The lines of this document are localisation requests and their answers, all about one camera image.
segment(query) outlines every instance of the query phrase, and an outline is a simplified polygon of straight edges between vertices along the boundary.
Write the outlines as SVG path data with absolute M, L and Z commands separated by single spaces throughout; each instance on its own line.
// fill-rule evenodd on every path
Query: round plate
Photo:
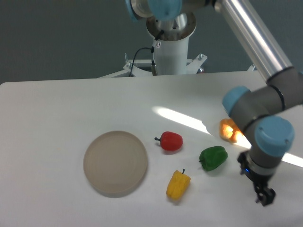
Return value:
M 96 138 L 83 161 L 84 173 L 94 188 L 105 194 L 130 192 L 143 178 L 147 153 L 142 142 L 125 131 Z

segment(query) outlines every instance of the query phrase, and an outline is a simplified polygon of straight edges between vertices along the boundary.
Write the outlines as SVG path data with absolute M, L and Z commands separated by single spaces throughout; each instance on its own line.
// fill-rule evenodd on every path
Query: white cylindrical pedestal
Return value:
M 155 47 L 155 62 L 158 75 L 186 74 L 189 36 L 178 41 L 159 40 Z

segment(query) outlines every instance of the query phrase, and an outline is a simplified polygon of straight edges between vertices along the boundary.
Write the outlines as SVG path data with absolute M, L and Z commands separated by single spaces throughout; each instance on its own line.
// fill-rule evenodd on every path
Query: table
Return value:
M 239 174 L 236 159 L 245 148 L 218 136 L 226 92 L 264 84 L 258 72 L 2 84 L 0 226 L 301 227 L 303 169 L 282 162 L 270 181 L 275 202 L 264 208 L 254 202 L 252 182 Z M 296 132 L 290 153 L 301 157 L 302 114 L 301 106 L 281 114 Z M 96 192 L 82 166 L 89 144 L 113 130 L 136 135 L 148 153 L 143 182 L 121 198 Z M 165 155 L 157 146 L 154 137 L 164 131 L 183 136 L 179 153 Z M 198 157 L 215 145 L 229 157 L 206 173 Z M 183 168 L 191 183 L 172 203 L 166 188 Z

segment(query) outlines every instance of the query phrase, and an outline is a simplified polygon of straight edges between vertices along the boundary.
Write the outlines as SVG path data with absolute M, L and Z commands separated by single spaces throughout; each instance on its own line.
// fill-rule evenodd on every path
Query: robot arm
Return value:
M 241 173 L 254 184 L 257 202 L 271 204 L 267 187 L 294 140 L 292 125 L 275 114 L 303 104 L 303 75 L 298 73 L 248 0 L 126 0 L 133 18 L 171 20 L 212 4 L 225 17 L 267 86 L 251 92 L 236 87 L 223 98 L 227 114 L 252 144 L 240 154 Z

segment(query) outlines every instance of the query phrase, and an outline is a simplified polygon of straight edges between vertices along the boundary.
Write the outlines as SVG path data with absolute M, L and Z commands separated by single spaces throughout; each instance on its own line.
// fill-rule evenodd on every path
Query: dark background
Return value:
M 251 0 L 290 61 L 303 70 L 303 1 Z M 195 12 L 188 58 L 208 56 L 206 72 L 252 64 L 222 15 Z M 97 78 L 122 70 L 124 53 L 151 46 L 145 21 L 133 23 L 124 0 L 0 0 L 0 84 Z M 142 52 L 138 58 L 150 58 Z

